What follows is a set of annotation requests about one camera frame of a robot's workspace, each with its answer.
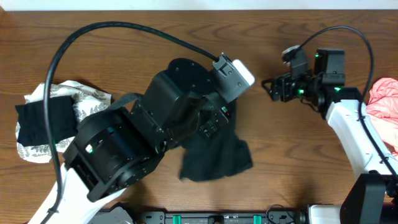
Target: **white wall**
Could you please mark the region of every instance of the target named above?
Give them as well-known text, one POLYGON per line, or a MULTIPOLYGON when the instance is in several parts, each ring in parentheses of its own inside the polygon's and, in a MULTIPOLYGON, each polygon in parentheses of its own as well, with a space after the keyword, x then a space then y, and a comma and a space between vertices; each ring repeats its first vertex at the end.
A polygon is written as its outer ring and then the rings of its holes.
POLYGON ((0 0, 6 11, 398 9, 398 0, 0 0))

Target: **folded black cloth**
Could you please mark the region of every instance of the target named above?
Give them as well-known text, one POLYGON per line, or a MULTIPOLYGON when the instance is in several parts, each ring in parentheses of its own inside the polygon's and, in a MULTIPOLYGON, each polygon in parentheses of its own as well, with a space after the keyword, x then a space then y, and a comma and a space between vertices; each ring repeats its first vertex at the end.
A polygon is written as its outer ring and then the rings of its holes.
POLYGON ((180 179, 219 179, 253 166, 248 145, 235 135, 236 101, 232 101, 227 109, 231 115, 229 123, 210 139, 194 134, 182 141, 182 147, 187 152, 182 161, 180 179))
MULTIPOLYGON (((55 143, 77 134, 73 99, 59 96, 50 99, 51 124, 55 143)), ((21 126, 18 142, 24 147, 48 144, 45 133, 43 101, 15 106, 21 126)))

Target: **cable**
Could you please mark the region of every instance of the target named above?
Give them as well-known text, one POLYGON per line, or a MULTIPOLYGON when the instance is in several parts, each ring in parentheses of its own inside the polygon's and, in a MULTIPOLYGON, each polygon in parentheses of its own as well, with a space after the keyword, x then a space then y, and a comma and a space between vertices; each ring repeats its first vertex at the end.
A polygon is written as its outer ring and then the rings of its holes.
POLYGON ((361 121, 362 127, 365 130, 366 135, 368 136, 369 140, 372 142, 372 144, 373 144, 374 148, 376 149, 377 153, 379 154, 381 160, 383 161, 383 163, 387 166, 387 168, 391 172, 392 178, 394 179, 395 183, 398 183, 398 175, 397 175, 397 173, 395 172, 394 168, 392 168, 391 164, 388 162, 386 157, 384 157, 384 154, 382 153, 381 149, 379 148, 379 146, 377 145, 377 143, 373 139, 372 134, 370 133, 368 127, 366 126, 366 124, 364 122, 364 117, 362 115, 362 104, 363 104, 363 101, 365 99, 366 94, 368 93, 370 84, 372 82, 373 71, 374 71, 374 56, 373 56, 372 47, 371 47, 371 44, 368 41, 368 39, 365 37, 365 35, 362 32, 360 32, 359 30, 357 30, 355 28, 352 28, 352 27, 349 27, 349 26, 333 26, 333 27, 329 27, 329 28, 323 29, 323 30, 318 31, 317 33, 313 34, 306 41, 304 41, 299 47, 297 47, 295 49, 295 51, 300 50, 305 44, 307 44, 314 37, 326 32, 326 31, 335 30, 335 29, 348 29, 348 30, 358 34, 363 39, 363 41, 366 44, 366 47, 368 48, 369 57, 370 57, 370 69, 369 69, 368 81, 366 82, 366 85, 365 85, 365 88, 364 88, 363 93, 361 95, 361 98, 359 99, 359 105, 358 105, 358 116, 359 116, 359 118, 358 119, 361 121))
POLYGON ((175 42, 176 44, 179 44, 183 47, 186 47, 190 50, 193 50, 195 52, 198 52, 199 54, 202 54, 206 57, 211 58, 214 61, 218 61, 218 58, 212 55, 211 53, 200 49, 199 47, 196 47, 192 44, 189 44, 185 41, 182 41, 176 37, 173 37, 169 34, 166 34, 162 31, 159 31, 157 29, 153 29, 147 26, 142 26, 139 24, 133 24, 130 22, 115 22, 115 21, 109 21, 109 22, 97 22, 94 24, 90 24, 88 26, 82 27, 75 31, 73 34, 71 34, 64 42, 63 44, 59 47, 57 52, 54 55, 54 58, 51 61, 51 64, 49 66, 49 69, 47 71, 47 77, 45 79, 45 85, 44 85, 44 122, 45 122, 45 132, 47 133, 47 140, 49 142, 49 147, 51 151, 51 158, 53 160, 54 164, 54 169, 55 169, 55 176, 57 178, 57 198, 55 200, 55 203, 52 208, 49 209, 47 216, 43 219, 41 222, 42 224, 46 223, 51 216, 57 212, 58 206, 61 202, 62 199, 62 176, 61 176, 61 169, 60 169, 60 161, 58 158, 57 154, 57 148, 55 147, 55 142, 54 138, 52 135, 52 127, 51 127, 51 122, 50 122, 50 112, 49 112, 49 101, 50 101, 50 89, 51 89, 51 83, 54 77, 55 70, 57 69, 58 63, 62 58, 62 55, 65 53, 67 48, 75 41, 79 36, 95 30, 95 29, 100 29, 100 28, 105 28, 105 27, 124 27, 124 28, 130 28, 130 29, 136 29, 136 30, 141 30, 145 31, 151 34, 158 35, 160 37, 163 37, 167 40, 170 40, 172 42, 175 42))
POLYGON ((268 212, 269 212, 270 209, 272 209, 272 208, 275 207, 275 206, 282 207, 282 208, 285 210, 285 212, 287 213, 287 215, 293 220, 293 221, 288 222, 288 223, 286 223, 286 224, 291 224, 291 223, 294 222, 294 217, 287 211, 287 209, 286 209, 283 205, 273 204, 273 205, 271 205, 271 206, 267 209, 267 211, 266 211, 266 218, 268 219, 269 222, 271 222, 271 224, 276 224, 276 223, 273 222, 273 221, 268 217, 268 212))

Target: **wooden table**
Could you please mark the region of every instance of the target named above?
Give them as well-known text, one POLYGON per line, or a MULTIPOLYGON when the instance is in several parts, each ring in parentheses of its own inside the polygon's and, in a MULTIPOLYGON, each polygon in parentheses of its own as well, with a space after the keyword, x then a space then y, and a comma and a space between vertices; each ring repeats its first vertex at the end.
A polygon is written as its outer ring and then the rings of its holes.
MULTIPOLYGON (((0 16, 0 222, 28 221, 52 188, 52 164, 22 160, 16 150, 14 105, 44 81, 60 44, 73 31, 98 21, 155 27, 215 55, 241 59, 257 83, 238 101, 236 132, 251 149, 254 167, 225 179, 180 181, 184 149, 169 151, 155 172, 118 200, 170 211, 265 210, 273 203, 341 203, 353 172, 333 130, 298 101, 273 103, 260 81, 284 73, 281 51, 333 25, 363 31, 373 45, 375 76, 398 77, 397 11, 114 11, 6 12, 0 16)), ((346 50, 347 84, 361 90, 368 53, 347 31, 323 34, 306 47, 346 50)), ((177 57, 211 68, 211 61, 174 43, 136 30, 108 28, 79 38, 58 66, 55 83, 76 80, 119 98, 143 93, 152 77, 177 57)))

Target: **pink cloth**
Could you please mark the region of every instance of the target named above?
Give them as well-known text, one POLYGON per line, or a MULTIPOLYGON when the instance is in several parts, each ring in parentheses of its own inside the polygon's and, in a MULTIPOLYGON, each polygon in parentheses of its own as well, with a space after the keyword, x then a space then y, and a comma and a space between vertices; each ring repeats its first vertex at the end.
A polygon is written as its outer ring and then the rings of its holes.
POLYGON ((371 97, 366 111, 381 139, 394 146, 393 155, 398 158, 398 81, 379 79, 370 90, 371 97))

